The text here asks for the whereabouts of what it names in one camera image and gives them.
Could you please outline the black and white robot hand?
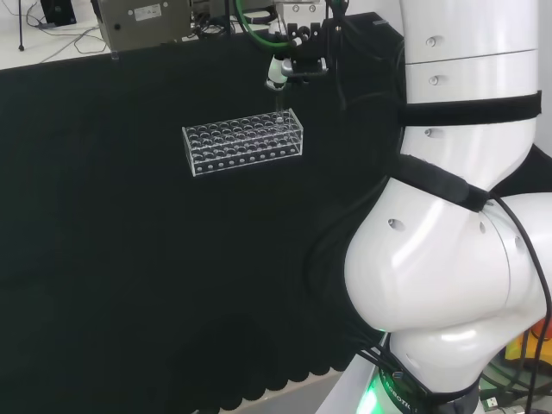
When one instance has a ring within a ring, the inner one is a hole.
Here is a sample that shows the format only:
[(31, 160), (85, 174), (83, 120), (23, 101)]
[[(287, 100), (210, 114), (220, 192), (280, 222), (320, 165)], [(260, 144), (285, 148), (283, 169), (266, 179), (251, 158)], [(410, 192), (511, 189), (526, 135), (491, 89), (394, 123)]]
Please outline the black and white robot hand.
[(323, 76), (330, 68), (333, 11), (327, 1), (275, 1), (267, 41), (272, 59), (266, 86), (283, 91), (291, 82)]

